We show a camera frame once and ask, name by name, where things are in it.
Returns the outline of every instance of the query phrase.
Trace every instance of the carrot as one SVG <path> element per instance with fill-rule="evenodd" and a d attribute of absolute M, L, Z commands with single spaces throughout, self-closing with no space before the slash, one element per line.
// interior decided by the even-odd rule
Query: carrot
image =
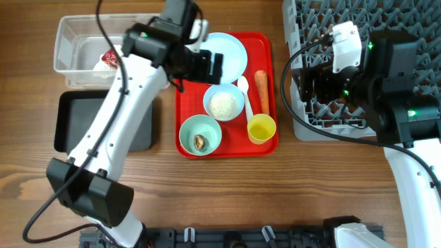
<path fill-rule="evenodd" d="M 259 91 L 260 104 L 263 114 L 269 115 L 268 76 L 265 71 L 259 70 L 254 74 L 257 89 Z"/>

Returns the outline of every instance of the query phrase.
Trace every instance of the black tray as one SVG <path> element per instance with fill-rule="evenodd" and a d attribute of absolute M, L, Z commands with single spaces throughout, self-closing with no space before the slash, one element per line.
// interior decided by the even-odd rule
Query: black tray
<path fill-rule="evenodd" d="M 54 139 L 56 151 L 69 154 L 78 145 L 91 126 L 107 93 L 108 90 L 71 91 L 64 92 L 60 96 Z M 146 111 L 130 145 L 129 152 L 150 148 L 153 105 L 151 104 Z"/>

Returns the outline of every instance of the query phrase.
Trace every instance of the white spoon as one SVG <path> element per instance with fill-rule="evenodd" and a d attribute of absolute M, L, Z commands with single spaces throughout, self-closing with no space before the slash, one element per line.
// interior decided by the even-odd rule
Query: white spoon
<path fill-rule="evenodd" d="M 248 89 L 249 89 L 248 81 L 244 76 L 240 76 L 239 80 L 237 80 L 237 88 L 239 88 L 243 93 L 243 98 L 245 99 L 245 113 L 247 114 L 247 122 L 249 122 L 249 120 L 251 120 L 254 114 L 248 98 Z"/>

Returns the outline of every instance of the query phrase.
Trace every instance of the red tray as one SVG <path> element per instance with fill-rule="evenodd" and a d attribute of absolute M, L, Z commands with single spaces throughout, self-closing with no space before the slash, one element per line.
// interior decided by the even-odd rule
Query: red tray
<path fill-rule="evenodd" d="M 254 114 L 262 113 L 260 97 L 254 80 L 254 73 L 264 70 L 268 74 L 269 115 L 275 120 L 276 99 L 274 96 L 273 68 L 271 59 L 271 46 L 269 39 L 259 32 L 232 32 L 247 50 L 248 64 L 243 76 L 249 83 L 249 101 Z M 180 154 L 186 158 L 232 158 L 244 156 L 270 155 L 278 146 L 278 129 L 274 137 L 262 145 L 253 144 L 247 133 L 247 117 L 244 110 L 234 120 L 219 122 L 222 129 L 222 141 L 216 151 L 206 156 L 194 156 L 187 153 L 179 142 L 181 125 L 189 117 L 196 114 L 207 114 L 203 107 L 203 97 L 208 85 L 201 83 L 184 82 L 185 93 L 176 91 L 175 108 L 175 145 Z"/>

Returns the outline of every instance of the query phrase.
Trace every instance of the wooden table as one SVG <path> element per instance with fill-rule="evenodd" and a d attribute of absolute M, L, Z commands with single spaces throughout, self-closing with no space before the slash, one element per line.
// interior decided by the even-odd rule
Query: wooden table
<path fill-rule="evenodd" d="M 61 17 L 93 14 L 95 0 L 0 0 L 0 247 L 21 239 L 29 218 L 53 193 L 45 177 L 65 79 L 53 69 Z M 279 94 L 286 60 L 282 1 L 199 1 L 212 32 L 259 31 L 271 41 L 280 132 L 264 158 L 194 161 L 174 147 L 174 92 L 160 93 L 158 139 L 130 154 L 121 183 L 135 189 L 134 213 L 148 227 L 288 227 L 355 215 L 382 225 L 386 240 L 405 247 L 398 191 L 383 150 L 344 142 L 302 142 Z M 105 1 L 102 13 L 160 12 L 162 0 Z M 53 204 L 31 231 L 57 234 L 87 221 Z M 78 247 L 79 234 L 35 247 Z"/>

